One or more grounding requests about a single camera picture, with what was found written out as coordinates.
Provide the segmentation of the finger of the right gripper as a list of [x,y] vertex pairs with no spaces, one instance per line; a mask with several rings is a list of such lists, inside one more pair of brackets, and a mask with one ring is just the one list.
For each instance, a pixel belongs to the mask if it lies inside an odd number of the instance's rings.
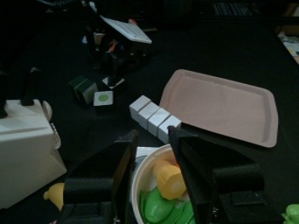
[[109,59],[109,67],[111,67],[109,77],[112,78],[117,76],[117,67],[119,67],[117,56],[111,52],[108,54],[108,59]]
[[100,52],[97,50],[92,52],[92,60],[93,60],[93,68],[100,69],[103,56],[100,55]]

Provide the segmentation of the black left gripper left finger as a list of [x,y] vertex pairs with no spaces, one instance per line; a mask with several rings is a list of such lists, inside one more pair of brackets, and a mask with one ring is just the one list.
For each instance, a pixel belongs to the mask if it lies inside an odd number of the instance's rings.
[[65,178],[63,224],[129,224],[137,131],[88,157]]

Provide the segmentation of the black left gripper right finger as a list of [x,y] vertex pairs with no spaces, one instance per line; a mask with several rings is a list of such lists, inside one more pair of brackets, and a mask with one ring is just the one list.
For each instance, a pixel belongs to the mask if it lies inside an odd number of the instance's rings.
[[191,197],[195,224],[281,224],[281,215],[265,195],[257,163],[173,126],[168,137]]

